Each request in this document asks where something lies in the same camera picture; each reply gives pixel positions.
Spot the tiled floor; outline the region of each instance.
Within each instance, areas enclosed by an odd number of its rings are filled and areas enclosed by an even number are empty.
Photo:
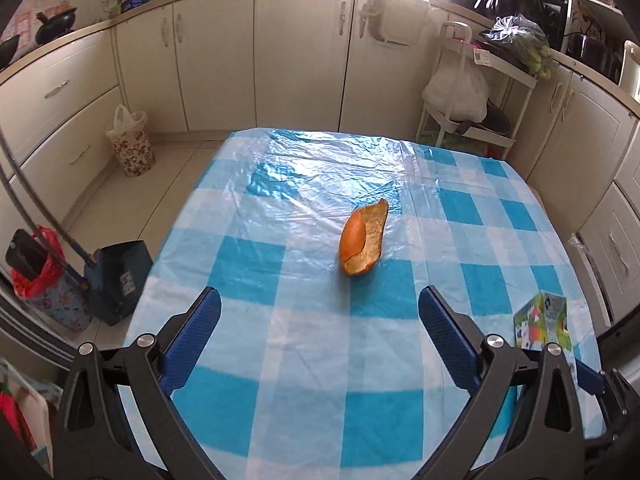
[[[116,168],[82,210],[69,229],[70,234],[89,252],[118,242],[144,240],[155,260],[182,206],[221,144],[212,140],[156,145],[155,166],[136,178],[127,178]],[[69,262],[82,271],[82,260],[69,247],[63,248]],[[109,327],[94,319],[79,334],[56,328],[75,344],[94,341],[105,349],[121,346],[129,322],[130,317]]]

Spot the broom handle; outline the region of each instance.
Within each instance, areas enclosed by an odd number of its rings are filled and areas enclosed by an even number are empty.
[[[79,286],[81,286],[82,283],[84,283],[84,279],[82,278],[82,276],[80,276],[80,274],[78,274],[78,272],[71,265],[69,265],[69,263],[67,263],[65,260],[63,260],[60,257],[60,255],[54,250],[54,248],[51,247],[51,244],[49,243],[49,241],[44,236],[42,236],[40,229],[38,229],[37,225],[31,218],[31,216],[29,216],[29,213],[27,213],[27,210],[22,205],[22,202],[20,202],[20,199],[18,199],[18,196],[15,194],[14,188],[12,188],[11,184],[9,184],[9,179],[6,177],[6,173],[4,172],[4,168],[2,167],[2,164],[0,164],[0,180],[2,180],[2,186],[4,187],[4,190],[9,196],[9,199],[11,199],[11,202],[14,203],[14,206],[18,210],[18,213],[20,213],[20,216],[27,223],[27,225],[29,226],[29,229],[31,229],[35,237],[38,239],[38,241],[47,250],[47,252],[51,254],[51,256],[53,256],[53,259],[55,259],[60,265],[62,265],[62,267],[66,270],[66,272],[71,276],[71,278],[75,282],[77,282]]]
[[[62,227],[62,225],[60,225],[58,220],[56,220],[56,218],[51,214],[51,211],[49,211],[49,209],[47,209],[47,206],[45,206],[43,204],[42,200],[36,194],[36,192],[34,191],[33,187],[31,187],[31,184],[29,184],[29,181],[24,176],[24,173],[20,169],[20,166],[18,166],[18,163],[15,161],[14,154],[11,152],[11,148],[9,148],[9,145],[6,143],[6,139],[4,138],[4,134],[2,133],[2,129],[1,128],[0,128],[0,148],[2,149],[2,152],[4,153],[4,156],[9,161],[9,165],[11,166],[12,170],[14,170],[15,176],[18,178],[18,181],[20,181],[20,184],[22,184],[22,187],[27,192],[27,195],[29,195],[31,200],[33,200],[33,203],[40,210],[40,212],[42,213],[44,218],[47,219],[47,221],[53,226],[53,228],[58,232],[58,234],[60,234],[62,239],[67,244],[69,244],[69,246],[84,260],[84,262],[86,264],[93,265],[94,263],[91,260],[91,256],[89,255],[89,253],[87,253],[87,251],[85,251],[80,246],[80,244],[78,242],[76,242],[69,235],[69,233],[67,233],[64,230],[64,228]]]

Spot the metal screw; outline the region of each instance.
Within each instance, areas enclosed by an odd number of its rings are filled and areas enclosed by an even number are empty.
[[[138,343],[138,346],[146,348],[148,346],[151,346],[154,341],[154,337],[151,334],[143,334],[138,338],[136,342]]]
[[[504,345],[504,339],[499,335],[491,334],[490,336],[487,336],[486,343],[491,348],[502,348],[502,345]]]
[[[94,345],[91,343],[82,343],[78,349],[80,355],[89,355],[94,351]]]
[[[557,345],[556,343],[549,343],[549,346],[546,347],[546,351],[551,355],[560,355],[562,353],[560,345]]]

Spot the plastic table cover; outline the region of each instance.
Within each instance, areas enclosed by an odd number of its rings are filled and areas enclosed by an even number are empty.
[[[382,258],[340,272],[357,206],[384,197]],[[256,128],[232,134],[162,248],[126,343],[157,332],[206,285],[222,316],[173,400],[228,480],[407,480],[468,394],[417,315],[437,286],[457,312],[514,344],[538,290],[567,298],[576,357],[600,369],[586,301],[556,232],[504,162],[384,137]],[[579,391],[588,436],[597,402]],[[477,464],[508,426],[510,390]],[[124,391],[145,457],[160,463]]]

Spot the blue gripper pad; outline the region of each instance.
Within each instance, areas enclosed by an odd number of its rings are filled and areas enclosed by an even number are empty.
[[[604,376],[589,368],[580,359],[575,360],[575,371],[578,376],[578,386],[591,395],[604,393]]]
[[[480,387],[478,355],[431,287],[420,293],[418,314],[453,382],[472,395]]]
[[[220,320],[221,311],[220,295],[212,288],[164,352],[159,383],[167,397],[187,383],[204,346]]]

